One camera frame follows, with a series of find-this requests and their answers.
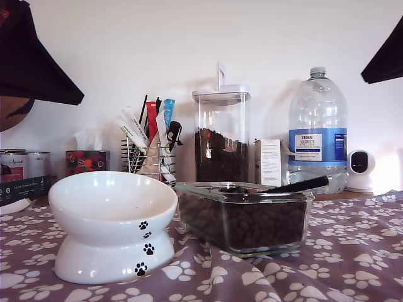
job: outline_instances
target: black paw print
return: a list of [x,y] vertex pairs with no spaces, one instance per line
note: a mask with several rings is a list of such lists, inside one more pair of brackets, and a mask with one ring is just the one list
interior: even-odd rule
[[154,254],[153,250],[155,250],[155,248],[151,245],[151,243],[144,245],[143,251],[144,251],[147,255],[153,255],[153,254]]
[[145,235],[143,236],[144,239],[147,239],[151,236],[151,232],[145,233]]
[[140,225],[139,225],[139,228],[141,229],[141,230],[145,230],[145,228],[147,228],[147,225],[149,225],[146,221],[143,221]]
[[144,262],[138,263],[136,265],[136,268],[134,269],[134,272],[137,273],[137,275],[140,276],[144,276],[145,275],[145,271],[147,270],[147,266],[144,265]]

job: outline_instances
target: plastic container lid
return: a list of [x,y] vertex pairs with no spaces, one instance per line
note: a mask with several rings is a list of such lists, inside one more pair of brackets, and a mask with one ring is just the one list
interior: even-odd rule
[[225,83],[225,70],[224,66],[219,62],[217,64],[217,89],[216,90],[196,90],[191,93],[191,96],[196,102],[199,101],[218,101],[228,98],[228,94],[231,99],[237,96],[247,95],[250,96],[250,90],[248,85],[224,85]]
[[319,67],[313,67],[310,69],[309,74],[318,74],[318,73],[325,73],[326,72],[326,67],[319,66]]

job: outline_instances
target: water bottle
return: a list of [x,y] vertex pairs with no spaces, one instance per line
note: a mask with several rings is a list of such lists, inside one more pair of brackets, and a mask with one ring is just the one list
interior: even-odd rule
[[347,180],[347,103],[327,77],[314,67],[290,106],[288,181],[328,176],[329,185],[315,193],[342,192]]

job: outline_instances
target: white ceramic cat bowl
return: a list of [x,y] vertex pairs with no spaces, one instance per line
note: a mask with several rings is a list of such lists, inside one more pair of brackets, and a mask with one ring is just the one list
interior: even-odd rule
[[104,284],[144,276],[174,255],[165,228],[178,198],[167,185],[124,172],[86,172],[49,191],[53,215],[67,237],[56,275],[79,284]]

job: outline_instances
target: dry cat food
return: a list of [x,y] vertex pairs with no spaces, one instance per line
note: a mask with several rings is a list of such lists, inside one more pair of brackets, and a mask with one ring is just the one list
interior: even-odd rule
[[247,182],[247,144],[216,131],[201,128],[195,133],[196,181]]
[[242,250],[301,242],[308,219],[306,201],[221,203],[194,194],[179,197],[179,212],[196,236],[224,250],[227,245]]

